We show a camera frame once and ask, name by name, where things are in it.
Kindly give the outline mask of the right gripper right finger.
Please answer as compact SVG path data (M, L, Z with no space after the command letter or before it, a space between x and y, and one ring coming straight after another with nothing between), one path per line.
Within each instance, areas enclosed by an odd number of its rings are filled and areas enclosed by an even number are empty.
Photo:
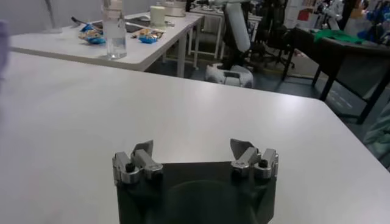
M251 142L238 139L230 140L230 148L235 158L230 164L234 175L247 178L253 169L257 179L277 177L278 153L275 149L266 149L261 153Z

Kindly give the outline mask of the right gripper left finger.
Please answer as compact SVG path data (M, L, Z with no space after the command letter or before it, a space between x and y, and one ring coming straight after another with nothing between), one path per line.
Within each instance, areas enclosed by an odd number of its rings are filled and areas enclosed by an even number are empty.
M152 159L153 140L138 143L131 154L117 152L112 158L115 184L137 184L141 176L155 181L163 175L163 165Z

